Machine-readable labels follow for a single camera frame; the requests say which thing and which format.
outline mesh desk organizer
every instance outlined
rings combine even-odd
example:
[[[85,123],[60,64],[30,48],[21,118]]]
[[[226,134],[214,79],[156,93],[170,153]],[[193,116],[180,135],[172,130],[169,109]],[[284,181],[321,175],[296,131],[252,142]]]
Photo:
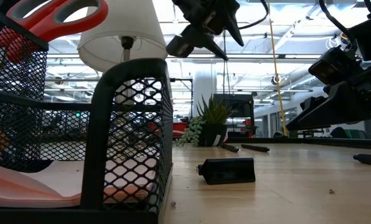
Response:
[[[0,14],[0,31],[4,26],[39,51],[22,46],[26,57],[18,64],[5,61],[0,51],[0,167],[35,173],[54,161],[84,161],[84,169],[79,206],[0,207],[0,223],[158,223],[172,168],[173,109],[165,61],[113,67],[98,82],[92,103],[46,103],[48,44]],[[128,88],[134,95],[125,100],[133,104],[114,103]],[[118,187],[118,181],[125,184]]]

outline wooden table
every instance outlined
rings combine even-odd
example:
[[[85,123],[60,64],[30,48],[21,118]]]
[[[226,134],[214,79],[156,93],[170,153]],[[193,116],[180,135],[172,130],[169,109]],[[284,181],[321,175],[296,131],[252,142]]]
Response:
[[[352,158],[371,150],[257,145],[271,151],[175,147],[165,223],[371,224],[371,166]],[[207,185],[198,176],[195,167],[206,158],[230,157],[253,157],[256,183]]]

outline paper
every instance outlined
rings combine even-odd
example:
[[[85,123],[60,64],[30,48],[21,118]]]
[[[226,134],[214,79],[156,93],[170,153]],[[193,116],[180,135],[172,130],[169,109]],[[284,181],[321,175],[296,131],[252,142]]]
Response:
[[[0,207],[57,208],[79,205],[83,165],[83,161],[54,161],[48,168],[33,174],[0,167]],[[109,173],[105,180],[109,184],[105,187],[105,193],[114,194],[118,201],[126,199],[126,202],[136,201],[127,197],[135,192],[137,198],[147,197],[153,187],[148,183],[155,178],[155,171],[148,169],[155,166],[155,159],[145,157],[125,162],[107,161]],[[113,199],[109,198],[106,200],[108,202],[113,202]]]

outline black pen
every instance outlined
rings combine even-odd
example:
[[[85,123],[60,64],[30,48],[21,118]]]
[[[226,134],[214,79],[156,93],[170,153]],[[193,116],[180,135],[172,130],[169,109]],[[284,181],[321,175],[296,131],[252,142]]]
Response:
[[[268,152],[268,151],[270,151],[269,148],[264,147],[264,146],[251,146],[251,145],[242,144],[241,147],[244,148],[244,149],[251,149],[251,150],[254,150],[254,151],[258,151],[258,152]]]
[[[232,151],[232,152],[238,152],[240,150],[239,147],[236,147],[236,146],[232,146],[232,145],[229,145],[229,144],[221,144],[220,147],[222,147],[223,149],[227,149],[228,151]]]

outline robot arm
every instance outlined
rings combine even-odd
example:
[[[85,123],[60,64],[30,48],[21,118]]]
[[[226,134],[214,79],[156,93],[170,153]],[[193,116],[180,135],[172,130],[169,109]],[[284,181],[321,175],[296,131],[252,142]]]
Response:
[[[194,47],[205,47],[217,57],[228,60],[225,52],[214,42],[214,36],[227,30],[233,39],[243,46],[240,29],[257,25],[268,15],[268,6],[265,0],[261,0],[266,9],[266,16],[259,21],[239,28],[235,14],[240,5],[236,0],[172,1],[183,12],[184,18],[190,22],[181,35],[175,36],[166,47],[169,55],[181,58],[188,57]]]
[[[325,84],[327,98],[309,98],[301,104],[303,112],[287,124],[290,131],[325,128],[332,124],[355,123],[371,118],[371,67],[363,69],[361,60],[355,57],[357,47],[365,61],[371,60],[371,4],[368,20],[346,29],[334,19],[325,7],[320,6],[327,17],[348,37],[345,50],[340,46],[329,49],[314,63],[309,73]]]

